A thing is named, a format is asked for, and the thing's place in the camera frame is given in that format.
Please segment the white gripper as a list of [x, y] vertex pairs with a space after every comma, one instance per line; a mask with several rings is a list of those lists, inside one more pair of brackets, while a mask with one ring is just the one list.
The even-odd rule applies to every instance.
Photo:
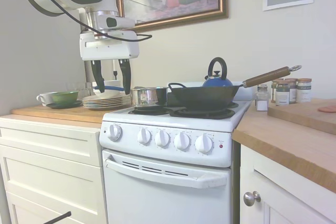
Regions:
[[123, 88], [126, 95], [131, 90], [131, 66], [129, 59], [139, 56], [139, 43], [120, 41], [111, 38], [96, 39], [92, 32], [80, 34], [80, 56], [84, 61], [91, 61], [91, 70], [98, 90], [105, 91], [101, 72], [101, 60], [119, 59], [122, 72]]

